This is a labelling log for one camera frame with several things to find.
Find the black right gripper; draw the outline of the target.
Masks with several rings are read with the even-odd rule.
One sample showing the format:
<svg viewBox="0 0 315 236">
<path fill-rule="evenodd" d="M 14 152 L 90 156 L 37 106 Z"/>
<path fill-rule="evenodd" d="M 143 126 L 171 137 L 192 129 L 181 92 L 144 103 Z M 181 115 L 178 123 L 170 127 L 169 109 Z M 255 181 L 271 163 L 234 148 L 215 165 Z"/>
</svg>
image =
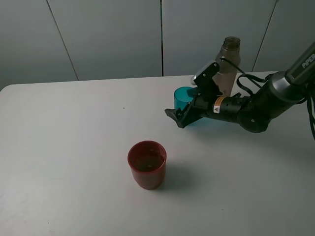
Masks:
<svg viewBox="0 0 315 236">
<path fill-rule="evenodd" d="M 214 113 L 214 102 L 217 96 L 211 97 L 208 101 L 198 95 L 193 98 L 193 101 L 189 102 L 184 109 L 165 109 L 165 113 L 168 117 L 178 123 L 179 128 L 185 128 L 186 126 L 200 120 L 201 118 L 216 119 L 217 116 Z"/>
</svg>

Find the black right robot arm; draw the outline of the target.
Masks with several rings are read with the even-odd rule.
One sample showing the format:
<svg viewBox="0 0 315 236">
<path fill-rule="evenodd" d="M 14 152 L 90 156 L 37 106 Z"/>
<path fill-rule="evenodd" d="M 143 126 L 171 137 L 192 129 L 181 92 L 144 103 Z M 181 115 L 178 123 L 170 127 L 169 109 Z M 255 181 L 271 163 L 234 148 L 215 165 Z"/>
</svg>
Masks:
<svg viewBox="0 0 315 236">
<path fill-rule="evenodd" d="M 293 105 L 307 103 L 310 124 L 315 118 L 312 100 L 315 97 L 315 46 L 312 44 L 302 56 L 286 71 L 268 75 L 265 79 L 251 74 L 242 74 L 254 82 L 263 83 L 257 93 L 238 83 L 248 93 L 229 97 L 223 96 L 213 81 L 218 73 L 219 63 L 210 62 L 193 76 L 194 88 L 187 91 L 192 97 L 183 109 L 165 109 L 179 128 L 185 128 L 201 118 L 237 123 L 252 133 L 264 132 L 269 122 Z"/>
</svg>

